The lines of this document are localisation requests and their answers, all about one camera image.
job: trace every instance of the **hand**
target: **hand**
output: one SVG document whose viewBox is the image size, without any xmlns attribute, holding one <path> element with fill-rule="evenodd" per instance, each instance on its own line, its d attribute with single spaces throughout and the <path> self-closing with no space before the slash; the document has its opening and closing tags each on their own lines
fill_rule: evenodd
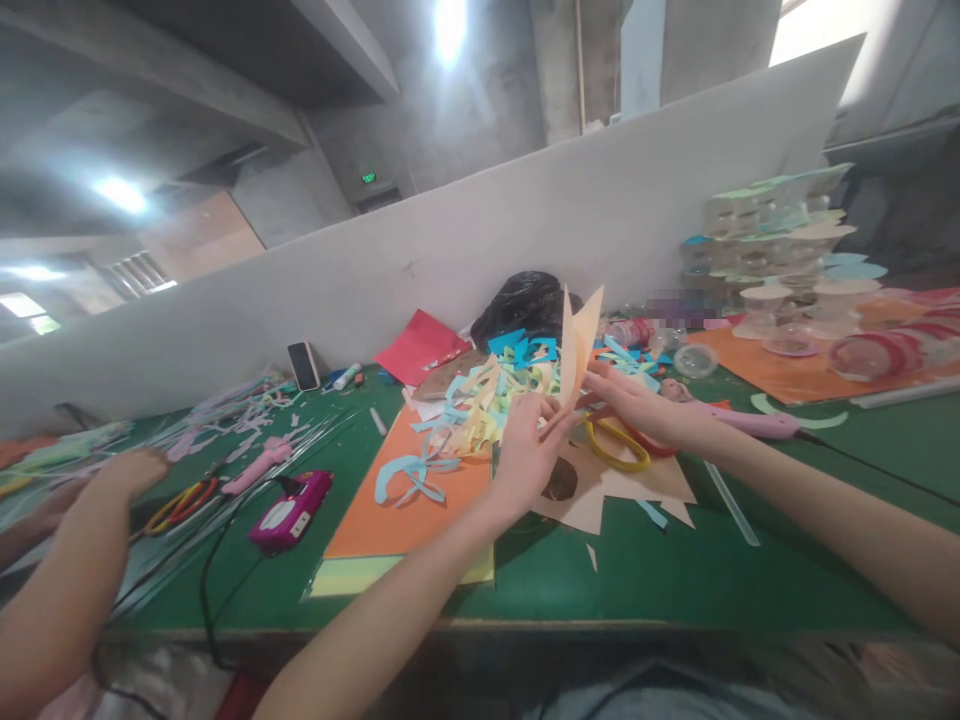
<svg viewBox="0 0 960 720">
<path fill-rule="evenodd" d="M 138 448 L 114 455 L 98 472 L 93 482 L 109 485 L 116 492 L 133 498 L 145 493 L 167 476 L 170 462 L 154 448 Z"/>
<path fill-rule="evenodd" d="M 560 404 L 539 393 L 513 398 L 500 446 L 500 464 L 490 485 L 490 496 L 503 510 L 519 518 L 543 492 L 557 455 L 580 418 L 572 412 L 557 419 L 541 437 L 537 423 L 560 412 Z"/>
<path fill-rule="evenodd" d="M 24 520 L 28 522 L 38 534 L 47 536 L 56 532 L 60 521 L 73 507 L 73 503 L 80 497 L 80 493 L 90 482 L 89 479 L 73 480 L 61 485 L 47 495 Z"/>
<path fill-rule="evenodd" d="M 650 392 L 607 363 L 591 361 L 583 385 L 590 393 L 577 401 L 577 408 L 606 401 L 607 407 L 594 414 L 596 419 L 617 414 L 661 445 L 696 452 L 694 446 L 718 424 L 708 415 Z"/>
</svg>

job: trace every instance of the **green table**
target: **green table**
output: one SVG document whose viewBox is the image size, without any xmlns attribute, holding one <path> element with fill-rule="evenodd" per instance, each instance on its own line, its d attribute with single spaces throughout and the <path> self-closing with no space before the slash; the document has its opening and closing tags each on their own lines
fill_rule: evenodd
<svg viewBox="0 0 960 720">
<path fill-rule="evenodd" d="M 246 532 L 274 501 L 270 491 L 251 502 L 228 533 L 209 576 L 212 607 L 221 638 L 315 632 L 350 598 L 303 600 L 324 548 L 380 446 L 366 408 L 375 406 L 389 425 L 402 405 L 399 388 L 367 384 L 342 396 L 312 394 L 304 407 L 278 413 L 271 430 L 287 432 L 289 415 L 301 423 L 332 410 L 361 409 L 352 425 L 297 470 L 327 469 L 334 488 L 309 532 L 291 552 L 267 559 Z M 691 382 L 705 401 L 729 399 L 752 411 L 749 384 L 720 369 Z M 960 495 L 949 485 L 960 454 L 947 428 L 960 426 L 960 394 L 863 411 L 846 402 L 795 409 L 804 417 L 851 413 L 847 423 L 819 435 L 856 457 L 869 459 L 911 480 Z M 143 423 L 142 432 L 158 420 Z M 960 510 L 828 448 L 794 440 L 785 452 L 852 485 L 960 533 Z M 193 482 L 230 445 L 218 442 L 178 464 L 154 494 L 169 495 Z M 727 629 L 759 632 L 888 635 L 913 632 L 913 624 L 890 602 L 792 522 L 730 481 L 762 547 L 740 535 L 703 464 L 680 458 L 699 505 L 691 508 L 697 529 L 671 522 L 666 533 L 635 503 L 607 498 L 603 534 L 590 536 L 528 514 L 496 544 L 496 582 L 460 588 L 448 603 L 444 623 L 453 627 L 583 629 Z M 198 581 L 207 541 L 152 599 L 114 622 L 109 634 L 200 638 Z M 596 551 L 598 572 L 586 549 Z"/>
</svg>

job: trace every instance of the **pink paper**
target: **pink paper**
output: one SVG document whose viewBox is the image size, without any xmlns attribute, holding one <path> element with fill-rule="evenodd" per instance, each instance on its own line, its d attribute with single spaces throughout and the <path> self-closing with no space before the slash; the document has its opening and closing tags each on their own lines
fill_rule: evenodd
<svg viewBox="0 0 960 720">
<path fill-rule="evenodd" d="M 403 384 L 419 385 L 435 367 L 469 349 L 453 330 L 417 310 L 400 337 L 374 360 Z"/>
</svg>

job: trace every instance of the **smartphone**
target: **smartphone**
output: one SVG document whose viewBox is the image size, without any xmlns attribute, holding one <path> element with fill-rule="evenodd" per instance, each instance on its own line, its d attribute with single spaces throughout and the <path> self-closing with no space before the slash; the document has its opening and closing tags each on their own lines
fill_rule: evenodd
<svg viewBox="0 0 960 720">
<path fill-rule="evenodd" d="M 287 346 L 290 363 L 293 365 L 293 375 L 297 379 L 297 387 L 301 390 L 316 390 L 320 387 L 320 373 L 313 360 L 313 350 L 310 343 L 294 343 Z"/>
</svg>

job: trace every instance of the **foam board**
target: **foam board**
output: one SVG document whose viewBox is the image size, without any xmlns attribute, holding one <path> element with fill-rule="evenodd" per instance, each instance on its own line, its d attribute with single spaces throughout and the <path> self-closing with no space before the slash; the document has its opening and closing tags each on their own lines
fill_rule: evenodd
<svg viewBox="0 0 960 720">
<path fill-rule="evenodd" d="M 608 308 L 675 288 L 710 195 L 816 167 L 854 38 L 0 348 L 0 438 L 59 402 L 104 419 L 192 405 L 309 340 L 369 361 L 417 308 L 460 328 L 546 270 Z"/>
</svg>

